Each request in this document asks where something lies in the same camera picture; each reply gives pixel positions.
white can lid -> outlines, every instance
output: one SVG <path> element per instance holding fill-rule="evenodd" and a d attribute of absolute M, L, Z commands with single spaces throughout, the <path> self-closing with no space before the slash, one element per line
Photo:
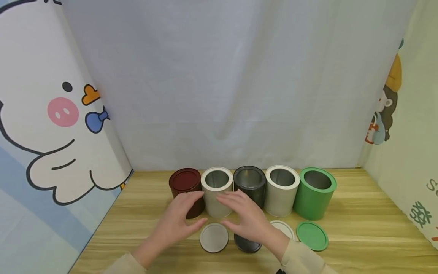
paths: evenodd
<path fill-rule="evenodd" d="M 210 253 L 221 251 L 228 244 L 228 231 L 218 223 L 208 224 L 199 238 L 202 248 Z"/>
<path fill-rule="evenodd" d="M 293 232 L 293 229 L 288 224 L 279 220 L 274 220 L 271 222 L 271 224 L 273 227 L 283 232 L 287 237 L 295 241 L 295 233 Z"/>

sleeve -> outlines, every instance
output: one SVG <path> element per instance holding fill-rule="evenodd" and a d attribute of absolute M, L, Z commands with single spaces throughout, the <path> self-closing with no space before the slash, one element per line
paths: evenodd
<path fill-rule="evenodd" d="M 145 274 L 144 269 L 131 253 L 123 255 L 115 261 L 103 274 Z"/>
<path fill-rule="evenodd" d="M 305 244 L 291 240 L 281 260 L 286 274 L 336 274 Z"/>

white backdrop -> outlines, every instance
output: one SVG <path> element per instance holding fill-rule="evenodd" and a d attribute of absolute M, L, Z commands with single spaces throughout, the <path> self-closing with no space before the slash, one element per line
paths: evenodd
<path fill-rule="evenodd" d="M 412 0 L 64 0 L 135 170 L 354 167 Z"/>

left hand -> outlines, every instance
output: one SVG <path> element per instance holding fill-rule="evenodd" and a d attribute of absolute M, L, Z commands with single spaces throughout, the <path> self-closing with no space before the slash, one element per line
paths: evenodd
<path fill-rule="evenodd" d="M 187 239 L 200 230 L 207 222 L 207 218 L 202 218 L 194 224 L 187 225 L 186 215 L 193 204 L 203 195 L 204 192 L 202 191 L 178 194 L 167 207 L 151 237 L 156 238 L 157 242 L 162 243 L 166 248 Z"/>
<path fill-rule="evenodd" d="M 207 222 L 202 218 L 194 224 L 187 225 L 186 215 L 193 204 L 204 195 L 202 191 L 178 194 L 167 207 L 155 230 L 149 238 L 132 253 L 138 263 L 147 269 L 152 261 L 167 247 L 200 230 Z"/>

dark red tin can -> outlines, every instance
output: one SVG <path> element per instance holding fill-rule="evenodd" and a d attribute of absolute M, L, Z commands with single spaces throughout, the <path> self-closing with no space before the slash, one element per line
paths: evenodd
<path fill-rule="evenodd" d="M 178 194 L 191 191 L 202 191 L 201 174 L 193 168 L 183 168 L 170 176 L 169 187 L 175 198 Z M 186 219 L 198 217 L 205 209 L 204 198 L 200 198 L 194 203 L 186 215 Z"/>

